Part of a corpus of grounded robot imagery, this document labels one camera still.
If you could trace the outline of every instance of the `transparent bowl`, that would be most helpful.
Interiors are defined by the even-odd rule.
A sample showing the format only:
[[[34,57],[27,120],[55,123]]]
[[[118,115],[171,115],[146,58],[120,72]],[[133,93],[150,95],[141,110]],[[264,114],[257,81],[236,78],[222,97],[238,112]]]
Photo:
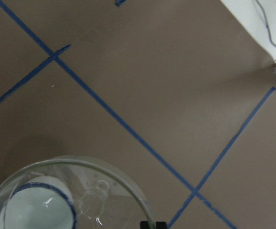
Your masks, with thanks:
[[[0,185],[0,229],[139,229],[155,222],[140,188],[85,156],[27,166]]]

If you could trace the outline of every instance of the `blue tape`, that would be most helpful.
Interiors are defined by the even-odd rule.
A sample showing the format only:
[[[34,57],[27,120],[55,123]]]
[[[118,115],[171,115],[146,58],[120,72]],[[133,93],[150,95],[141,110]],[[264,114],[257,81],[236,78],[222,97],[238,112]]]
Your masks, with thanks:
[[[49,63],[54,61],[60,54],[62,54],[65,50],[67,50],[70,45],[63,47],[56,51],[52,56],[48,57],[45,61],[43,61],[40,65],[38,65],[34,70],[32,70],[29,74],[23,77],[18,83],[16,83],[12,88],[10,88],[6,93],[4,93],[0,97],[0,104],[12,93],[14,93],[17,89],[22,87],[26,82],[32,79],[37,73],[39,73],[42,69],[44,69]]]
[[[35,42],[48,54],[52,55],[50,48],[33,33],[1,0],[0,7],[33,39]],[[113,116],[134,138],[136,138],[163,166],[165,166],[181,183],[189,190],[193,191],[194,187],[181,176],[170,164],[168,164],[154,149],[152,149],[125,121],[123,121],[117,113],[115,113],[88,85],[81,80],[72,69],[70,69],[60,58],[55,61],[64,69],[84,90],[86,90],[111,116]],[[233,224],[216,208],[212,207],[211,203],[200,193],[197,197],[209,207],[223,222],[230,228],[235,228]]]
[[[264,102],[269,98],[269,96],[272,94],[272,92],[274,92],[276,90],[276,88],[272,87],[270,88],[270,90],[265,94],[265,96],[262,98],[262,100],[257,104],[257,106],[253,109],[253,111],[251,112],[251,114],[248,116],[248,118],[244,121],[244,123],[242,124],[242,126],[240,127],[239,131],[237,132],[237,134],[230,140],[230,142],[227,144],[227,146],[223,149],[223,151],[221,152],[221,154],[218,156],[218,158],[216,159],[216,161],[212,164],[212,166],[210,167],[209,171],[205,174],[205,176],[201,179],[201,181],[199,182],[199,184],[197,185],[197,187],[193,190],[193,192],[191,193],[191,195],[189,196],[189,198],[184,202],[182,208],[180,208],[177,213],[175,214],[175,216],[172,218],[172,220],[170,221],[170,223],[168,224],[168,227],[170,228],[175,222],[176,220],[181,216],[181,214],[183,213],[183,211],[186,209],[186,207],[191,203],[192,199],[197,195],[197,193],[200,191],[201,187],[204,185],[204,183],[207,181],[207,179],[210,177],[210,175],[212,174],[212,172],[214,171],[214,169],[218,166],[218,164],[221,162],[221,160],[223,159],[223,157],[226,155],[226,153],[229,151],[229,149],[232,147],[232,145],[234,144],[234,142],[237,140],[237,138],[241,135],[241,133],[243,132],[243,130],[247,127],[247,125],[249,124],[249,122],[252,120],[252,118],[256,115],[256,113],[258,112],[258,110],[261,108],[261,106],[264,104]]]
[[[115,5],[116,5],[117,7],[119,7],[119,6],[121,6],[125,1],[126,1],[126,0],[116,0],[116,1],[115,1]]]

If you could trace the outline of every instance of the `blue rim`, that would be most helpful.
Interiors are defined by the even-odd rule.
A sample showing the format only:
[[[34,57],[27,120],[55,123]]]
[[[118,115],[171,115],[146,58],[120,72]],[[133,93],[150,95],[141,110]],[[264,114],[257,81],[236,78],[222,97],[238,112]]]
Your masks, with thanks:
[[[42,187],[42,188],[46,188],[46,189],[50,189],[54,192],[56,192],[57,194],[59,194],[69,205],[70,209],[71,209],[71,212],[73,214],[73,226],[72,226],[72,229],[76,229],[76,223],[77,223],[77,215],[76,215],[76,211],[74,209],[74,206],[73,204],[71,203],[69,197],[64,194],[62,191],[60,191],[58,188],[52,186],[52,185],[48,185],[48,184],[45,184],[45,183],[40,183],[40,182],[31,182],[31,183],[26,183],[22,186],[20,186],[18,189],[16,189],[13,193],[12,193],[12,196],[11,198],[18,192],[20,191],[23,191],[25,189],[28,189],[28,188],[32,188],[32,187]]]

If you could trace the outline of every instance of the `gray cable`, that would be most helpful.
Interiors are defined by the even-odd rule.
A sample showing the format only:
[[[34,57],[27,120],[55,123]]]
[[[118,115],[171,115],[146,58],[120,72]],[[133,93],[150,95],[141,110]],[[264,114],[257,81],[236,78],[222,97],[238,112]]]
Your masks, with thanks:
[[[262,6],[262,4],[261,4],[258,0],[256,0],[256,3],[258,4],[258,6],[259,6],[259,7],[261,8],[261,10],[262,10],[262,13],[263,13],[263,16],[264,16],[264,19],[265,19],[266,29],[267,29],[267,31],[268,31],[269,41],[270,41],[270,43],[271,43],[273,46],[276,47],[276,44],[273,42],[272,37],[271,37],[271,31],[270,31],[270,28],[269,28],[268,19],[267,19],[267,15],[266,15],[266,12],[265,12],[265,10],[264,10],[264,7]]]

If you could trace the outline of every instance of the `wire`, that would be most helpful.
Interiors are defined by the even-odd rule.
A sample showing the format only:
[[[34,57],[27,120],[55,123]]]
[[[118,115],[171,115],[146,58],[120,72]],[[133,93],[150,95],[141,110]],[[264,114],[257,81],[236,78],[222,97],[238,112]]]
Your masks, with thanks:
[[[262,4],[261,4],[258,0],[256,0],[256,3],[258,4],[258,6],[259,6],[259,7],[261,8],[261,10],[262,10],[262,13],[263,13],[263,16],[264,16],[264,19],[265,19],[266,29],[267,29],[267,31],[268,31],[269,41],[270,41],[270,43],[271,43],[273,46],[276,47],[276,44],[273,42],[272,37],[271,37],[271,31],[270,31],[270,28],[269,28],[269,23],[268,23],[268,19],[267,19],[267,15],[266,15],[266,12],[265,12],[265,10],[264,10],[264,7],[262,6]]]

